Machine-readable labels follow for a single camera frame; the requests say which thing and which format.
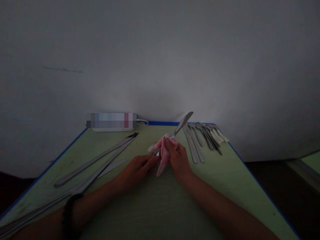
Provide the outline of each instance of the blue table edge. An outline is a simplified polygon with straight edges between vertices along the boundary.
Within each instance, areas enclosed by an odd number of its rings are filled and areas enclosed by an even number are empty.
[[[179,122],[157,122],[157,121],[149,121],[149,125],[150,126],[178,126]],[[10,207],[5,210],[1,216],[0,216],[0,221],[4,218],[5,215],[7,215],[7,213],[21,200],[21,198],[23,198],[23,196],[37,183],[37,181],[39,181],[39,179],[56,163],[56,161],[59,160],[59,158],[81,137],[82,134],[84,134],[84,132],[87,130],[84,129],[73,141],[72,143],[69,144],[69,146],[67,146],[67,148],[39,175],[39,177],[36,178],[36,180],[33,181],[33,183],[10,205]],[[289,223],[289,221],[287,220],[287,218],[283,215],[283,213],[280,211],[280,209],[278,208],[278,206],[275,204],[275,202],[272,200],[272,198],[269,196],[269,194],[266,192],[266,190],[262,187],[262,185],[260,184],[260,182],[257,180],[257,178],[252,174],[252,172],[250,171],[250,169],[248,168],[248,166],[244,163],[244,161],[242,160],[242,158],[239,156],[239,154],[237,153],[237,151],[233,148],[233,146],[231,145],[230,142],[228,142],[230,147],[233,149],[233,151],[237,154],[237,156],[240,158],[240,160],[242,161],[242,163],[245,165],[245,167],[247,168],[247,170],[250,172],[250,174],[253,176],[253,178],[256,180],[256,182],[259,184],[259,186],[262,188],[262,190],[264,191],[264,193],[268,196],[268,198],[270,199],[270,201],[272,202],[272,204],[276,207],[276,209],[278,210],[278,212],[281,214],[281,216],[283,217],[283,219],[287,222],[287,224],[290,226],[290,228],[292,229],[292,231],[296,234],[296,236],[301,239],[301,237],[298,235],[297,231],[293,228],[293,226]]]

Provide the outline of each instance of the wire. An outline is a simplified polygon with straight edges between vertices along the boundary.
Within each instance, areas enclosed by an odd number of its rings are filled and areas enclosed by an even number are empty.
[[[143,120],[143,119],[137,119],[137,122],[145,122],[146,124],[139,124],[137,123],[137,125],[139,126],[148,126],[149,125],[149,122],[147,120]]]

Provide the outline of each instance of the pink towel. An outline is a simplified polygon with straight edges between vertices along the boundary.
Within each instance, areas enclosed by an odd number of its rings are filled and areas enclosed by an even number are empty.
[[[166,146],[164,145],[164,140],[168,139],[174,146],[175,149],[178,147],[178,140],[177,139],[171,139],[169,134],[165,134],[162,138],[159,139],[158,142],[153,144],[151,147],[149,147],[148,152],[151,154],[154,154],[159,148],[160,150],[160,156],[161,156],[161,162],[160,166],[157,171],[157,177],[161,175],[165,167],[168,165],[170,160],[170,152],[167,150]]]

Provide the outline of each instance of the dark floor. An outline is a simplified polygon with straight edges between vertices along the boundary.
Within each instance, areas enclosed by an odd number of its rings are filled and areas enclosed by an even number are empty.
[[[35,178],[21,179],[0,172],[0,214],[2,214],[34,180]]]
[[[247,166],[302,239],[320,235],[320,195],[316,191],[284,161],[251,162]],[[0,212],[33,181],[0,173]]]

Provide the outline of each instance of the black wristband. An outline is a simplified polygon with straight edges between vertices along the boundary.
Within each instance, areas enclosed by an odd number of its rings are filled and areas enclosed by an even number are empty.
[[[65,240],[76,240],[81,236],[81,232],[76,232],[72,226],[72,206],[74,201],[82,198],[83,194],[73,195],[66,203],[62,214],[62,233]]]

